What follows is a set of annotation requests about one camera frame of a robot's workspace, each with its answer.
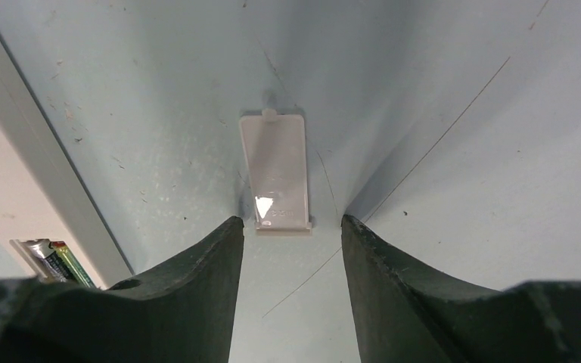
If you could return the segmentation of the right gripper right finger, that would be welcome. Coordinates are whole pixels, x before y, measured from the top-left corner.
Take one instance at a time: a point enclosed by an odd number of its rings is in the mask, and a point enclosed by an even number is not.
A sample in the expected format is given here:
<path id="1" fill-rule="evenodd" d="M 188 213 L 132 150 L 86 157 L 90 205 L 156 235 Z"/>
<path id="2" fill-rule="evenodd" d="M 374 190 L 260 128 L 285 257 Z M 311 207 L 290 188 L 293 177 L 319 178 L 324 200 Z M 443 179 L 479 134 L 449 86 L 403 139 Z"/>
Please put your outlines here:
<path id="1" fill-rule="evenodd" d="M 341 220 L 363 362 L 581 362 L 581 281 L 503 291 L 447 275 Z"/>

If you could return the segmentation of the white remote control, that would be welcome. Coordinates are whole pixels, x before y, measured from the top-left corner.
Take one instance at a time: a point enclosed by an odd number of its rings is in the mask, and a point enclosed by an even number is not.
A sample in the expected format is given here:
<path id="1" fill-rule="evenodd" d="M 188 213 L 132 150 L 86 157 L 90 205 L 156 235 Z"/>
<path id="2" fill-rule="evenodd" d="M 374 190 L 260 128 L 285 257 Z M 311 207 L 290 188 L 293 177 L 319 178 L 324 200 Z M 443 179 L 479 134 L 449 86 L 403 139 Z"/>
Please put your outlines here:
<path id="1" fill-rule="evenodd" d="M 29 241 L 63 242 L 96 287 L 132 271 L 0 40 L 0 244 L 49 277 Z"/>

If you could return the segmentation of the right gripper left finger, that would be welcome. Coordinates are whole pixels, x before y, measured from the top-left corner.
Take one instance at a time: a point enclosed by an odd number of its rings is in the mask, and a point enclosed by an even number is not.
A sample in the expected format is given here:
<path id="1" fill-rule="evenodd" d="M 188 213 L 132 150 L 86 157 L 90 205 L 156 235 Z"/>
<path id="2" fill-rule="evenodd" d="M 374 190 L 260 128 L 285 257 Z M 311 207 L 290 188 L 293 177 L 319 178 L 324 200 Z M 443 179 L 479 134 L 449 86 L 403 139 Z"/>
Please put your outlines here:
<path id="1" fill-rule="evenodd" d="M 227 362 L 244 223 L 107 290 L 0 278 L 0 362 Z"/>

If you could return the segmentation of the white battery cover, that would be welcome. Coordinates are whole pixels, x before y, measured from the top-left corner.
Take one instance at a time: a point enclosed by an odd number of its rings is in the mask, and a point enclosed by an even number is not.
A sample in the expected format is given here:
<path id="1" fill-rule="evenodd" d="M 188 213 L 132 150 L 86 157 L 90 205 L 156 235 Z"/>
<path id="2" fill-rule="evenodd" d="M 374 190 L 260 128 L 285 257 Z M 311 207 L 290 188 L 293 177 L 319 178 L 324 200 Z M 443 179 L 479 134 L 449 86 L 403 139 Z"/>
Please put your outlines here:
<path id="1" fill-rule="evenodd" d="M 239 119 L 258 235 L 310 235 L 305 119 L 267 108 Z"/>

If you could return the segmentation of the green AA battery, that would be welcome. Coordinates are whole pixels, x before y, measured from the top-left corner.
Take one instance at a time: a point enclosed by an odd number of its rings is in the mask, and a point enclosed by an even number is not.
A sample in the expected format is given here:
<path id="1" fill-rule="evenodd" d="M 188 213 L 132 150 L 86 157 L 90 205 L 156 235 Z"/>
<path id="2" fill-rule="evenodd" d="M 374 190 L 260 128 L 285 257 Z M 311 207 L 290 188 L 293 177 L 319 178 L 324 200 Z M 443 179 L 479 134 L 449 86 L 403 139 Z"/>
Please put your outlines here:
<path id="1" fill-rule="evenodd" d="M 88 273 L 64 242 L 53 241 L 51 242 L 51 246 L 70 269 L 77 282 L 86 287 L 96 287 Z"/>

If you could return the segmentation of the black AA battery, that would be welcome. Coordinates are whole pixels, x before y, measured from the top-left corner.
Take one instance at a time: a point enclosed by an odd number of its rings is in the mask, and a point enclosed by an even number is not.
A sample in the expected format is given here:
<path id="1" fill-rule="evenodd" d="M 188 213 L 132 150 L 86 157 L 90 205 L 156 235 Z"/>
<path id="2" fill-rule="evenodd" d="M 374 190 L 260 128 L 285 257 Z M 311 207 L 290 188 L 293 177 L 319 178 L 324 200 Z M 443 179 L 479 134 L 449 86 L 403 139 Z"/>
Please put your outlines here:
<path id="1" fill-rule="evenodd" d="M 59 257 L 57 251 L 51 246 L 49 239 L 28 240 L 24 241 L 23 245 L 47 268 L 56 281 L 76 282 L 74 273 Z"/>

